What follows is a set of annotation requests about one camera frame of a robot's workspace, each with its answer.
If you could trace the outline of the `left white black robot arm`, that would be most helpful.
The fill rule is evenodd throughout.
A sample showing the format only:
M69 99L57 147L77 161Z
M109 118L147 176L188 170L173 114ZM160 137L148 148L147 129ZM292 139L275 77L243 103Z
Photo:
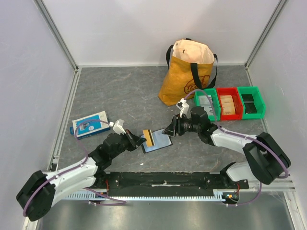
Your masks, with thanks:
M145 138L126 130L111 133L82 160L54 172L34 172L16 196L23 216L31 221L42 218L61 199L87 187L101 188L106 182L104 170L125 151L134 151Z

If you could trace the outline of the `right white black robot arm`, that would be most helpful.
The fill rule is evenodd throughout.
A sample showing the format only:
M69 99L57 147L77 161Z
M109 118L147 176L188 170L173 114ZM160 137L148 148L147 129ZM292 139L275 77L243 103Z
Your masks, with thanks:
M170 137L197 133L203 143L239 152L246 158L246 162L233 162L224 168L219 180L222 187L229 189L238 181L254 179L271 184L289 175L291 161L270 134L246 135L224 129L210 121L203 107L193 107L190 114L190 118L184 113L174 115L162 133Z

